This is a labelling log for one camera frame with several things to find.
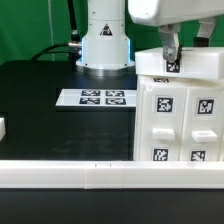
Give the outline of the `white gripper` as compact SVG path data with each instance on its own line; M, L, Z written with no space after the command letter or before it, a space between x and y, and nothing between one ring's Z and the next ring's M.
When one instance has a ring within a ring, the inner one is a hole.
M224 0L128 0L128 11L136 24L160 26L163 58L174 62L181 53L180 22L200 19L193 43L195 47L208 47L217 25L214 16L224 15Z

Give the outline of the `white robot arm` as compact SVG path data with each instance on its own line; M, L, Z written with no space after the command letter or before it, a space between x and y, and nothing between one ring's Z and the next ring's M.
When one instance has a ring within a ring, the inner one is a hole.
M125 16L158 29L162 46L135 53L125 34ZM88 31L76 65L102 75L133 68L138 75L217 79L223 47L209 45L224 0L88 0Z

